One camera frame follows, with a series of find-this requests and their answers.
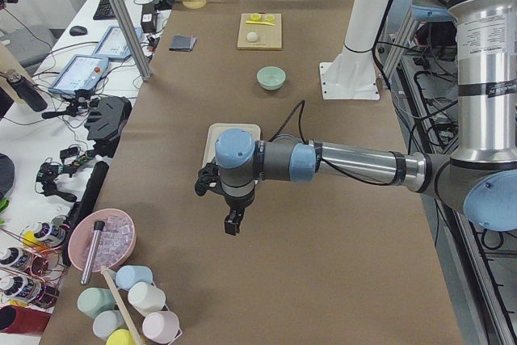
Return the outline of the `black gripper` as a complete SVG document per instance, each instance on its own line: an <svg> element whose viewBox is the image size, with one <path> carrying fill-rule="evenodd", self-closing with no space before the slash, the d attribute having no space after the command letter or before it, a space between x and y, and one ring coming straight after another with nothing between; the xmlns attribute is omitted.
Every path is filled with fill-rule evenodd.
<svg viewBox="0 0 517 345"><path fill-rule="evenodd" d="M244 195L230 194L229 188L224 188L217 164L215 162L209 162L198 171L198 178L195 182L195 193L198 196L204 196L207 191L211 191L223 196L229 206L229 214L224 220L225 233L238 235L245 210L254 201L254 182L252 182L251 185L252 188L250 190L246 189Z"/></svg>

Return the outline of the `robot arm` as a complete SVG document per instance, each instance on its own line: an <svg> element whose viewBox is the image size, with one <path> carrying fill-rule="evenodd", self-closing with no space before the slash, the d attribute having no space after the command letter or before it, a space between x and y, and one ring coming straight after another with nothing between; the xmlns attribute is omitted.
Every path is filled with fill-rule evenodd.
<svg viewBox="0 0 517 345"><path fill-rule="evenodd" d="M225 198L225 231L237 234L261 180L308 182L341 174L376 185L402 185L432 196L493 231L516 227L516 0L413 0L414 15L456 22L459 144L449 155L358 149L291 136L256 141L224 131L195 192Z"/></svg>

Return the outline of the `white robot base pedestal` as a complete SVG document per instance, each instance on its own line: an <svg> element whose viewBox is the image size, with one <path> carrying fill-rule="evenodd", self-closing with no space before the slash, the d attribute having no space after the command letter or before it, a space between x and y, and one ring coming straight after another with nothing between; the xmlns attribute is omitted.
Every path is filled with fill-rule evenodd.
<svg viewBox="0 0 517 345"><path fill-rule="evenodd" d="M342 52L320 64L325 100L378 100L374 45L389 0L354 0Z"/></svg>

